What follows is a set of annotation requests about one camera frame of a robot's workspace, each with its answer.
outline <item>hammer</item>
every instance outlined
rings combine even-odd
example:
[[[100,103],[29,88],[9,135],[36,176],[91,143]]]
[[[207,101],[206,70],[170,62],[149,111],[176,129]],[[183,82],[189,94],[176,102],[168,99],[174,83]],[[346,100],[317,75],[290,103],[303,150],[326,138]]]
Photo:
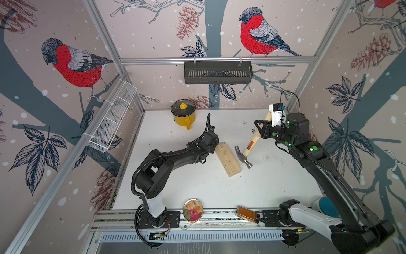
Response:
[[[268,112],[263,120],[264,121],[271,121],[271,112]],[[235,152],[237,153],[237,157],[240,159],[240,161],[242,163],[245,163],[245,165],[247,165],[247,168],[251,168],[253,166],[252,163],[248,162],[247,156],[250,154],[250,152],[252,151],[255,144],[258,142],[258,140],[260,138],[261,138],[261,134],[259,133],[259,130],[256,130],[253,138],[251,138],[251,141],[248,144],[247,148],[245,148],[244,152],[241,153],[238,146],[234,147]]]

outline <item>red bird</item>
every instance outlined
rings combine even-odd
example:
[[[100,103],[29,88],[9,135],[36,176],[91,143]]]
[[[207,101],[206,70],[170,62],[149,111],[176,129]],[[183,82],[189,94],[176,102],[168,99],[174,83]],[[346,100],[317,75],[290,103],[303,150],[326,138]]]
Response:
[[[77,50],[63,44],[60,40],[50,38],[42,44],[42,55],[47,64],[52,63],[62,76],[77,87],[90,87],[93,95],[93,85],[102,79],[102,72],[106,65],[112,63],[105,57],[96,56],[87,50]]]
[[[278,31],[271,27],[262,16],[260,8],[251,7],[244,10],[239,18],[241,24],[241,42],[253,54],[264,54],[275,51],[285,51],[294,56],[300,56],[290,50]]]

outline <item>white wire basket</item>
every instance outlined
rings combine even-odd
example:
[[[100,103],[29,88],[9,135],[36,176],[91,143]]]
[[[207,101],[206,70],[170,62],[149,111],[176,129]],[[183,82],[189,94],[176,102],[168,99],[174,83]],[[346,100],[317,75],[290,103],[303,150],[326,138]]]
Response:
[[[123,81],[116,98],[113,102],[108,101],[110,107],[95,132],[92,133],[88,146],[101,152],[109,149],[136,92],[136,87]]]

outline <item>hammer head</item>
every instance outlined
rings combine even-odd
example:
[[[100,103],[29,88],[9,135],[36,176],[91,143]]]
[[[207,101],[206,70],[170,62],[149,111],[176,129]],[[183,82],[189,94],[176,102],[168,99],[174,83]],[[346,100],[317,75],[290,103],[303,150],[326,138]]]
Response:
[[[238,159],[239,159],[242,163],[245,163],[245,165],[247,165],[247,168],[252,168],[252,166],[253,166],[252,163],[249,163],[249,162],[247,161],[247,157],[244,156],[244,155],[240,152],[240,149],[238,148],[238,146],[235,146],[234,149],[235,149],[235,152],[237,153]]]

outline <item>round tin can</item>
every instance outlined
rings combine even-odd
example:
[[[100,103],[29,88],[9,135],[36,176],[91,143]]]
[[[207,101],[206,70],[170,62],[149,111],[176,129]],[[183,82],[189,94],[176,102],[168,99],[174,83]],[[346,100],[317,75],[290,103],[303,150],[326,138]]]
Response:
[[[189,222],[200,220],[203,215],[203,206],[197,199],[190,199],[183,206],[183,216]]]

